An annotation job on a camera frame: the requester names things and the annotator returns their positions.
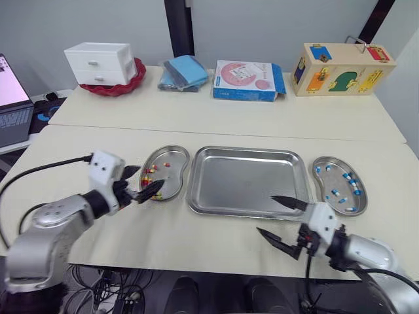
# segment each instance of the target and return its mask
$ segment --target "blue box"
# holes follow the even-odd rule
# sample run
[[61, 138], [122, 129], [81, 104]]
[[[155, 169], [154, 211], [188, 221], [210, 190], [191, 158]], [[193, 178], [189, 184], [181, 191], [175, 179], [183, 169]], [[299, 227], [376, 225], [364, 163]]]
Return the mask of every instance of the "blue box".
[[217, 99], [274, 101], [286, 94], [279, 65], [218, 60], [213, 96]]

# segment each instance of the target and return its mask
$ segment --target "rectangular metal tray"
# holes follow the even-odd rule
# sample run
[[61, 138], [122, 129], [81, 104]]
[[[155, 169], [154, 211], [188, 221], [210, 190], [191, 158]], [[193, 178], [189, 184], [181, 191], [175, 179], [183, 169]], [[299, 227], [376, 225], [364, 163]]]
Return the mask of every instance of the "rectangular metal tray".
[[197, 213], [300, 220], [270, 197], [312, 201], [303, 160], [287, 150], [203, 147], [192, 162], [187, 201]]

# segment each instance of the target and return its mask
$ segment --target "laptop keyboard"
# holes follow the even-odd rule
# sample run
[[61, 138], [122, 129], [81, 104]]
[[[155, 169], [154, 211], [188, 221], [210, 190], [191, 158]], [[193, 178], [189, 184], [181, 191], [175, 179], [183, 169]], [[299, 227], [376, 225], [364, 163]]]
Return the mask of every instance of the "laptop keyboard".
[[31, 109], [22, 109], [12, 113], [0, 114], [0, 129], [5, 129], [11, 126], [18, 126], [26, 123], [29, 120], [29, 113]]

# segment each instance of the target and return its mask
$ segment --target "yellow panel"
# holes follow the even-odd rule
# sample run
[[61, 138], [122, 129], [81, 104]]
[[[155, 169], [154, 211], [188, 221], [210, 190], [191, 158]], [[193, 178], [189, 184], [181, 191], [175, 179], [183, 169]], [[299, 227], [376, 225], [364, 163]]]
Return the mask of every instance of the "yellow panel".
[[367, 90], [372, 88], [382, 76], [382, 70], [376, 70], [372, 72], [366, 80], [363, 81], [362, 85], [359, 87], [359, 93], [365, 93]]

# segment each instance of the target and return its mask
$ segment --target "laptop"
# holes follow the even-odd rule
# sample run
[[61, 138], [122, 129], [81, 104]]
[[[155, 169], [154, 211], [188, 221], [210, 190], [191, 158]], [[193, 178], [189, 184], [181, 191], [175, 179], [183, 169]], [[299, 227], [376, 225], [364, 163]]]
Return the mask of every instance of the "laptop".
[[27, 141], [32, 112], [32, 101], [0, 54], [0, 147]]

